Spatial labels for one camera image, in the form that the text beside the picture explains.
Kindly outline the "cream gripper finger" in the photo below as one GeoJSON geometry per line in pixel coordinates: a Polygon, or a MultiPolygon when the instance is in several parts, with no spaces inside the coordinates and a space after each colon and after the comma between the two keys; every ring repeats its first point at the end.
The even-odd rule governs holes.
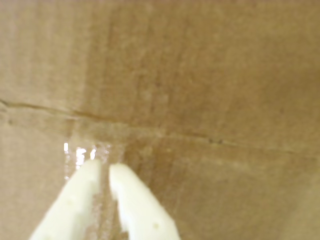
{"type": "Polygon", "coordinates": [[[121,231],[130,240],[178,240],[174,219],[126,164],[109,167],[109,189],[117,204],[121,231]]]}
{"type": "Polygon", "coordinates": [[[87,160],[64,185],[35,228],[31,240],[83,240],[93,222],[95,197],[101,192],[102,164],[87,160]]]}

